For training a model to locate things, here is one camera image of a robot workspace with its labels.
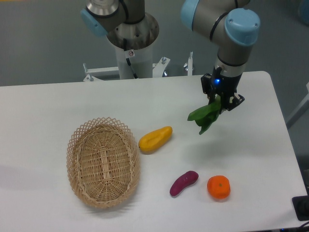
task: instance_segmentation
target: metal bracket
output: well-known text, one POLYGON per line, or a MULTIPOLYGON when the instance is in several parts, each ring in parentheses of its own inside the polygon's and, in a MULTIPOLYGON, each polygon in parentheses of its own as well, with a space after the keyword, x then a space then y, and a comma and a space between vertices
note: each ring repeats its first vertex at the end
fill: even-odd
MULTIPOLYGON (((162 77, 165 75, 165 69, 168 66, 170 59, 167 57, 162 57, 161 60, 156 64, 153 64, 153 77, 162 77)), ((86 64, 83 64, 84 72, 86 77, 84 78, 84 82, 86 81, 102 81, 109 80, 110 76, 119 75, 118 67, 109 67, 109 68, 99 68, 99 69, 87 69, 86 64)))
POLYGON ((303 98, 303 100, 298 104, 298 106, 291 112, 291 114, 286 119, 286 127, 290 129, 294 123, 296 123, 299 118, 309 109, 309 82, 306 84, 308 94, 303 98))

